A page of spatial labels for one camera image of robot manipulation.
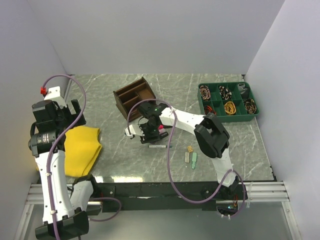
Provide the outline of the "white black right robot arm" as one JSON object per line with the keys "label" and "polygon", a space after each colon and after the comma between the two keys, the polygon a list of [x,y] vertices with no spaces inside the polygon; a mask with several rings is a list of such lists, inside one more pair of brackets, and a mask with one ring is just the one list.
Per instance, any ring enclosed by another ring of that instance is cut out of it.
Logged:
{"label": "white black right robot arm", "polygon": [[143,144],[155,143],[168,136],[168,133],[160,132],[161,125],[175,126],[193,134],[202,153],[213,161],[217,182],[221,183],[220,196],[231,199],[237,193],[240,178],[233,172],[229,155],[230,135],[214,113],[193,114],[169,107],[165,103],[154,104],[148,101],[141,101],[137,110],[147,122],[130,126],[132,135],[140,136]]}

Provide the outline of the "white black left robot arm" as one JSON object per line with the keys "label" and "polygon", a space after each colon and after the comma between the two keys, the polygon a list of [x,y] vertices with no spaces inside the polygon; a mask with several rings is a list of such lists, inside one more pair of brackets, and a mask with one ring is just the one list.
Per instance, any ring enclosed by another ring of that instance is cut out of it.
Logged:
{"label": "white black left robot arm", "polygon": [[35,122],[30,128],[28,147],[39,169],[42,194],[42,226],[35,229],[38,240],[71,240],[89,232],[86,212],[89,201],[96,200],[100,188],[94,177],[77,178],[68,190],[65,175],[65,132],[86,124],[79,102],[71,100],[75,113],[54,100],[32,105]]}

